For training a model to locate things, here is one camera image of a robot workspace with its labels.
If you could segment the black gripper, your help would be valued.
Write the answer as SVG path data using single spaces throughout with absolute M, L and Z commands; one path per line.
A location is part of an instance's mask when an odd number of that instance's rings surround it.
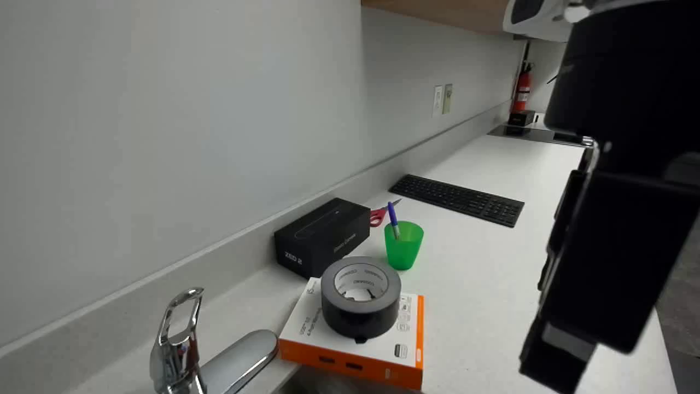
M 697 152 L 659 178 L 626 175 L 588 140 L 556 211 L 519 373 L 573 394 L 600 346 L 630 355 L 697 221 Z

